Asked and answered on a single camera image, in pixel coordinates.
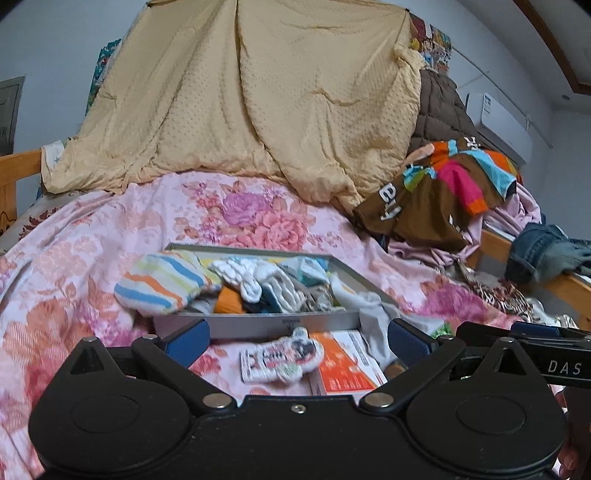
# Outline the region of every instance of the orange box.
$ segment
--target orange box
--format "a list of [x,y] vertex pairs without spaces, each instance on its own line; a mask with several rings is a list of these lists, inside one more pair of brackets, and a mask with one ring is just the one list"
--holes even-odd
[[366,393],[386,383],[357,330],[312,333],[310,338],[324,347],[324,360],[310,373],[314,395],[353,395],[358,402]]

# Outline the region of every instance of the wall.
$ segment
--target wall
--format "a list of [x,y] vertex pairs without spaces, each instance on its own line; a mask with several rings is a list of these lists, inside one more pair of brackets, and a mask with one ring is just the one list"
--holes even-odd
[[[425,22],[439,28],[452,39],[452,44],[492,78],[519,108],[530,115],[547,139],[550,138],[552,108],[539,94],[532,80],[507,48],[476,17],[456,0],[393,0],[390,3],[408,8]],[[525,127],[525,118],[486,77],[453,52],[450,77],[458,85],[465,101],[470,92],[487,92]],[[538,196],[544,183],[545,166],[550,149],[533,128],[529,130],[534,143],[531,162],[522,169],[525,185]]]
[[[15,152],[76,135],[100,49],[121,38],[145,0],[23,0],[0,21],[0,80],[26,76]],[[19,215],[38,176],[17,185]]]
[[568,236],[591,239],[591,115],[557,111],[553,125],[554,149],[541,195],[544,213],[548,223],[560,225]]

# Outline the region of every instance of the orange sock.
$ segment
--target orange sock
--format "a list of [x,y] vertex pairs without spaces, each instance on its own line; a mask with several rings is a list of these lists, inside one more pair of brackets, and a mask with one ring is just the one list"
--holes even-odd
[[214,313],[246,313],[242,308],[242,297],[240,294],[229,287],[222,287],[215,307]]

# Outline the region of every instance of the colorful shirt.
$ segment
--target colorful shirt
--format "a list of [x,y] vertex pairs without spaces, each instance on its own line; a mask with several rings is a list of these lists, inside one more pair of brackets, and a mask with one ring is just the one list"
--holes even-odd
[[460,251],[471,218],[500,205],[521,180],[506,156],[479,147],[473,138],[421,147],[353,211],[355,221],[374,235]]

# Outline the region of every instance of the air conditioner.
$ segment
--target air conditioner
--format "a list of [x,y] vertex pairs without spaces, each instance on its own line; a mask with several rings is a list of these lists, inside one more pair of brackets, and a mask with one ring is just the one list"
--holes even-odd
[[466,112],[485,143],[507,155],[517,167],[530,161],[533,144],[529,133],[488,93],[469,94]]

